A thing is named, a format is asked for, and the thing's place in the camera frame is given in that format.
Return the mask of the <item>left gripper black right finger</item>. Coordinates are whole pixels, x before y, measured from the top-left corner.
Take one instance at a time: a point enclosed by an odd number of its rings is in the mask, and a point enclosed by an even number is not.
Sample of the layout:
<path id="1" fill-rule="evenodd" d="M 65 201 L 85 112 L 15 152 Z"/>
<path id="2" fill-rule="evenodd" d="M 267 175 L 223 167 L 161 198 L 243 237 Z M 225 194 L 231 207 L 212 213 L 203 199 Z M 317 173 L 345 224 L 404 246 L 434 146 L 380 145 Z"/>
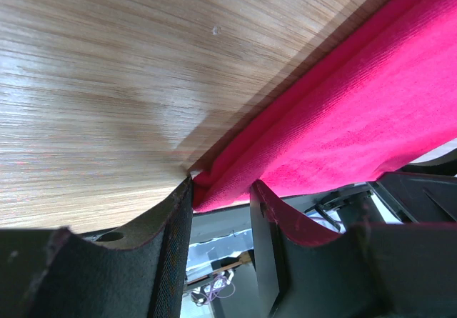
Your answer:
<path id="1" fill-rule="evenodd" d="M 343 234 L 263 182 L 250 189 L 263 317 L 454 317 L 456 225 L 360 223 Z"/>

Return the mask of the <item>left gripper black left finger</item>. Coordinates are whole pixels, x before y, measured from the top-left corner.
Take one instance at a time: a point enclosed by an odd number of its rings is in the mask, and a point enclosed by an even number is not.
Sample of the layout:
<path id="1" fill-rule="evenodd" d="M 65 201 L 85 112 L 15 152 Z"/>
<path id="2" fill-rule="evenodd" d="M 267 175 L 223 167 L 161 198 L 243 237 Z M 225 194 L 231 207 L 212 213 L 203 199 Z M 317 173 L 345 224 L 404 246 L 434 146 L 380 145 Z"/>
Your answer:
<path id="1" fill-rule="evenodd" d="M 193 183 L 90 241 L 66 227 L 1 231 L 3 317 L 178 317 Z"/>

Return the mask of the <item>magenta pink t-shirt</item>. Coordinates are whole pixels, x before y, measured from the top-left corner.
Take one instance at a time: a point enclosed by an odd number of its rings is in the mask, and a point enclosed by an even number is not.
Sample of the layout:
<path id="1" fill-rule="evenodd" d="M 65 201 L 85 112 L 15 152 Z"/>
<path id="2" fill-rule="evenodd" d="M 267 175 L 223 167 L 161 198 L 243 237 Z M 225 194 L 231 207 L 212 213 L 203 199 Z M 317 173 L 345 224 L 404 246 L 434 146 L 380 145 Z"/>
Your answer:
<path id="1" fill-rule="evenodd" d="M 194 209 L 373 181 L 456 138 L 456 0 L 390 0 L 194 179 Z"/>

